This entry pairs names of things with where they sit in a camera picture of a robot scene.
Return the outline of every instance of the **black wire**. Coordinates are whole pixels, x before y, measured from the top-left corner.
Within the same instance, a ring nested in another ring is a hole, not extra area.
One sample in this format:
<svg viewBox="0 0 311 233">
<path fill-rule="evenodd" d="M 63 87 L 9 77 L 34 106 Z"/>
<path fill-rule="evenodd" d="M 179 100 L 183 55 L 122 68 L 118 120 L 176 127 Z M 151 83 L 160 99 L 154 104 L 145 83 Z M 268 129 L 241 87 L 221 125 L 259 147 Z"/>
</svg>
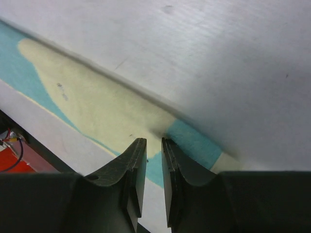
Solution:
<svg viewBox="0 0 311 233">
<path fill-rule="evenodd" d="M 9 171 L 9 170 L 11 170 L 12 168 L 16 167 L 16 165 L 19 164 L 19 162 L 20 162 L 21 159 L 23 158 L 23 153 L 24 153 L 23 144 L 22 144 L 20 138 L 18 139 L 18 141 L 19 141 L 19 144 L 20 144 L 20 153 L 19 153 L 19 158 L 18 158 L 18 160 L 17 160 L 12 166 L 6 168 L 5 170 L 0 171 L 0 173 L 1 173 L 1 172 Z"/>
</svg>

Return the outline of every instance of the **red wire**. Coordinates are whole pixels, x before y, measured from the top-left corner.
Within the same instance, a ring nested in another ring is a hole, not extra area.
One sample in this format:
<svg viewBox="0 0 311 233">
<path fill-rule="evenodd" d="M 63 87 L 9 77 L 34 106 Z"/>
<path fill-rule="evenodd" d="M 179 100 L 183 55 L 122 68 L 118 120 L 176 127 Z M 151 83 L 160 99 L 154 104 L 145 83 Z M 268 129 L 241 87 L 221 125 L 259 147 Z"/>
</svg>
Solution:
<svg viewBox="0 0 311 233">
<path fill-rule="evenodd" d="M 8 128 L 8 133 L 7 133 L 6 137 L 4 138 L 4 140 L 8 139 L 8 137 L 10 138 L 10 134 L 11 134 L 11 130 L 10 130 L 10 128 Z"/>
</svg>

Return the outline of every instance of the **black plastic part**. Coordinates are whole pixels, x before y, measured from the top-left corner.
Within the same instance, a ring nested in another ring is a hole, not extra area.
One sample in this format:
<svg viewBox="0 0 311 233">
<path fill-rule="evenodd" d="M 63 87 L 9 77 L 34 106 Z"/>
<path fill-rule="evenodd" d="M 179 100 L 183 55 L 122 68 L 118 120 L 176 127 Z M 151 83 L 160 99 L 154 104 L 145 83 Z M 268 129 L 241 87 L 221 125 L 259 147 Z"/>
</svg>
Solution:
<svg viewBox="0 0 311 233">
<path fill-rule="evenodd" d="M 311 172 L 210 172 L 162 139 L 173 233 L 311 232 Z"/>
<path fill-rule="evenodd" d="M 0 232 L 147 233 L 138 226 L 145 171 L 146 139 L 139 138 L 86 177 L 0 174 Z"/>
<path fill-rule="evenodd" d="M 0 118 L 0 134 L 4 133 L 8 130 L 8 126 L 6 125 L 6 122 L 3 118 Z"/>
</svg>

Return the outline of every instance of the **white surface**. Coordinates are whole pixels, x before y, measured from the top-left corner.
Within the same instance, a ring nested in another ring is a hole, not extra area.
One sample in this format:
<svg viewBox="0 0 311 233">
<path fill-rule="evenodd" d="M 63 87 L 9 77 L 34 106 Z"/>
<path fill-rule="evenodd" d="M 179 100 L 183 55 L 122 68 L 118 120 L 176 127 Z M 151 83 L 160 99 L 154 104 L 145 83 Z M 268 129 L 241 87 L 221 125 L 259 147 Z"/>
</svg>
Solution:
<svg viewBox="0 0 311 233">
<path fill-rule="evenodd" d="M 0 102 L 0 109 L 75 171 L 87 175 L 114 159 L 104 148 L 1 80 L 0 90 L 0 99 L 5 100 Z M 164 191 L 148 179 L 142 211 L 139 222 L 146 229 L 152 233 L 170 232 L 166 226 Z"/>
<path fill-rule="evenodd" d="M 273 169 L 311 168 L 310 12 L 309 0 L 0 0 L 3 19 Z"/>
</svg>

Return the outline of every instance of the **pale yellow patch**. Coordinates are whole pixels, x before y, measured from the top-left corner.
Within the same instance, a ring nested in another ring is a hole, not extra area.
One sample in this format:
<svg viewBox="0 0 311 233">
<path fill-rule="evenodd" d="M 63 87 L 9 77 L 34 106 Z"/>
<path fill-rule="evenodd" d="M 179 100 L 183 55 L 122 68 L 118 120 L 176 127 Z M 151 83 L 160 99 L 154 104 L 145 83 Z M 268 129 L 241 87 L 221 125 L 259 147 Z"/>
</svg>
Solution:
<svg viewBox="0 0 311 233">
<path fill-rule="evenodd" d="M 123 152 L 147 139 L 148 157 L 161 150 L 161 136 L 175 117 L 135 92 L 33 40 L 18 44 L 36 68 L 51 99 L 85 135 Z"/>
<path fill-rule="evenodd" d="M 222 171 L 240 171 L 242 165 L 235 158 L 226 153 L 221 153 L 218 160 L 214 163 L 210 171 L 218 174 Z"/>
</svg>

